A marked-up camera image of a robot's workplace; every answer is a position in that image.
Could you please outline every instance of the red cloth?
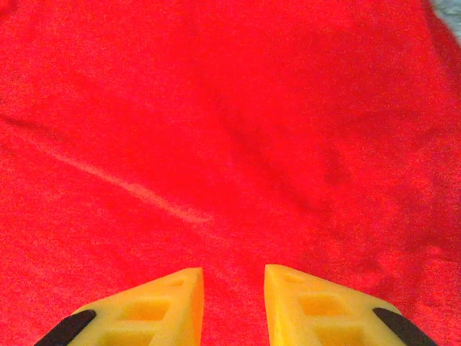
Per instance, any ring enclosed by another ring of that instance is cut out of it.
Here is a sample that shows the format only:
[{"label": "red cloth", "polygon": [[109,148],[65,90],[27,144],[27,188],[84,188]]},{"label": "red cloth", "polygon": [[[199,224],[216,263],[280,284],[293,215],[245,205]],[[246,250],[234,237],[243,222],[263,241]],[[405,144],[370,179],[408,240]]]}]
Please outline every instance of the red cloth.
[{"label": "red cloth", "polygon": [[428,2],[3,2],[1,345],[195,266],[202,345],[268,345],[266,263],[461,345],[461,50]]}]

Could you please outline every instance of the yellow plastic part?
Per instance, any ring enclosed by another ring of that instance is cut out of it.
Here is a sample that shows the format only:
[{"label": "yellow plastic part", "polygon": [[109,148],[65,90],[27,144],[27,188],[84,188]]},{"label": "yellow plastic part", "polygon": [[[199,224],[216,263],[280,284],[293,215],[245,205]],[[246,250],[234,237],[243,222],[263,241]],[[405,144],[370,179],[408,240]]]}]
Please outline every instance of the yellow plastic part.
[{"label": "yellow plastic part", "polygon": [[396,307],[292,268],[266,266],[264,300],[271,346],[405,346],[372,311]]},{"label": "yellow plastic part", "polygon": [[189,268],[82,306],[97,316],[69,346],[199,346],[203,291]]}]

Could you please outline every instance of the red towel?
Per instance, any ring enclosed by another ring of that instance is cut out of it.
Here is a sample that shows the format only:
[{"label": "red towel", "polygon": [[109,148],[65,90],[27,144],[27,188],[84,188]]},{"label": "red towel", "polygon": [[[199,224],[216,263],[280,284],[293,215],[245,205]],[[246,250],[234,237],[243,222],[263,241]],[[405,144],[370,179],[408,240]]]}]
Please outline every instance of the red towel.
[{"label": "red towel", "polygon": [[278,263],[461,345],[461,50],[425,0],[5,1],[0,344],[205,271],[268,345]]}]

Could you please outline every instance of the crease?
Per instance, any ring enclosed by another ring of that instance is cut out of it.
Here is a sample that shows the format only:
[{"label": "crease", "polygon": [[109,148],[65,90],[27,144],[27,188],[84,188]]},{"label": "crease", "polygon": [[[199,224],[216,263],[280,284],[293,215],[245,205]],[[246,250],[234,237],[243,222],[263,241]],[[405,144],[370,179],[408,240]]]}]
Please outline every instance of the crease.
[{"label": "crease", "polygon": [[66,155],[56,153],[54,150],[49,149],[40,143],[36,143],[34,140],[26,136],[14,132],[13,136],[20,137],[23,141],[26,141],[39,152],[44,153],[45,155],[50,156],[59,162],[72,166],[81,172],[85,172],[93,177],[97,177],[107,183],[110,183],[111,185],[117,186],[128,192],[133,197],[142,200],[144,203],[154,205],[157,208],[164,210],[168,214],[175,216],[183,221],[188,223],[208,223],[212,220],[212,216],[206,213],[201,213],[193,208],[183,208],[181,206],[171,204],[168,200],[141,184],[127,182],[91,164],[77,161]]}]

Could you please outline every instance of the black edge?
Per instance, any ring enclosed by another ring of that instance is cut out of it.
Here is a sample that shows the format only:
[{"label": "black edge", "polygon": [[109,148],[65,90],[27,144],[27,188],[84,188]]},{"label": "black edge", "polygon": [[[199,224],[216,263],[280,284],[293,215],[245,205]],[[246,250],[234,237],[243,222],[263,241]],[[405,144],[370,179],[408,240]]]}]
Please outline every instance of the black edge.
[{"label": "black edge", "polygon": [[375,308],[373,312],[407,346],[437,346],[430,337],[404,316],[384,308]]},{"label": "black edge", "polygon": [[85,310],[63,319],[35,346],[67,346],[96,317],[95,310]]}]

